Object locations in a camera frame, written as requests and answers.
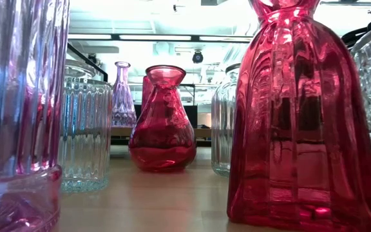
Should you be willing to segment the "red pear-shaped glass vase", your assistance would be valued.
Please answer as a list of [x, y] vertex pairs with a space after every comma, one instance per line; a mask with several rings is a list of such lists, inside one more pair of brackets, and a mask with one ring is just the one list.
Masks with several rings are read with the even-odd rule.
[[153, 90], [131, 132], [131, 160], [142, 171], [182, 171], [196, 157], [195, 132], [178, 92], [186, 71], [161, 64], [150, 66], [146, 74]]

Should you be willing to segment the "clear ribbed glass jar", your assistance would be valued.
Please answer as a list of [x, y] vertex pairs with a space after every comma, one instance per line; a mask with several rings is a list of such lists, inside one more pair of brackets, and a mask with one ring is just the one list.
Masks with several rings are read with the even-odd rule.
[[92, 66], [66, 60], [58, 158], [63, 192], [108, 185], [113, 87], [94, 75]]
[[213, 93], [211, 101], [211, 167], [220, 176], [228, 177], [234, 133], [236, 86], [240, 63], [225, 69], [226, 78]]

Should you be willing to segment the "tall red glass vase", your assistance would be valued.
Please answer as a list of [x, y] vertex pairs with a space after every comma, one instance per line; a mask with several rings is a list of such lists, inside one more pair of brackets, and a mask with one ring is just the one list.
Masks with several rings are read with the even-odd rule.
[[141, 105], [141, 111], [144, 110], [144, 107], [149, 99], [149, 96], [151, 95], [153, 91], [153, 83], [149, 80], [148, 76], [145, 75], [143, 77], [142, 81], [142, 105]]

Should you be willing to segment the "slender pink glass vase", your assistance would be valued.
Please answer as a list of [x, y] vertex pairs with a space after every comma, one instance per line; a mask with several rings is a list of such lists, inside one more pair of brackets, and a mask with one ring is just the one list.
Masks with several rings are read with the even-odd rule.
[[117, 78], [113, 87], [112, 126], [132, 128], [137, 116], [128, 84], [128, 68], [131, 66], [126, 61], [117, 61]]

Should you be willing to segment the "large red pleated vase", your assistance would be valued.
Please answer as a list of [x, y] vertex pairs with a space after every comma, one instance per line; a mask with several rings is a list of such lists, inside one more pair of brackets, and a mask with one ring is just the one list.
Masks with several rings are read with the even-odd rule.
[[371, 232], [371, 142], [343, 41], [319, 0], [248, 0], [260, 29], [236, 88], [227, 216], [308, 232]]

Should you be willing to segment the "large pink ribbed vase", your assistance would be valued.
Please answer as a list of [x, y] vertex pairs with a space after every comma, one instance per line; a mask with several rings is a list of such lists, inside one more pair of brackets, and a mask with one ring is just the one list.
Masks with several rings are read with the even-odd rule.
[[0, 232], [50, 232], [70, 0], [0, 0]]

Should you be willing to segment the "black metal wooden shelf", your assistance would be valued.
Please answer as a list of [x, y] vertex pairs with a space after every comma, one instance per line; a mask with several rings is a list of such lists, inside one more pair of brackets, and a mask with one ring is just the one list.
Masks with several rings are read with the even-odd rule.
[[[67, 44], [68, 51], [67, 53], [70, 55], [74, 55], [78, 57], [78, 61], [82, 61], [83, 63], [87, 64], [94, 68], [98, 73], [100, 73], [100, 80], [107, 81], [108, 74], [91, 60], [88, 59], [82, 52], [80, 52], [76, 47], [74, 47], [70, 42]], [[194, 128], [196, 137], [203, 137], [208, 138], [211, 137], [211, 128]], [[128, 137], [130, 136], [131, 128], [118, 128], [112, 127], [111, 129], [111, 136], [112, 137]]]

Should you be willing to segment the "black overhead light bar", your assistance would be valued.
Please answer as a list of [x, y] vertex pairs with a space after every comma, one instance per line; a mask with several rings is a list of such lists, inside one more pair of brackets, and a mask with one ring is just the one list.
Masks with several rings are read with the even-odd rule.
[[70, 40], [158, 41], [192, 43], [249, 43], [250, 36], [235, 35], [175, 35], [175, 34], [70, 34]]

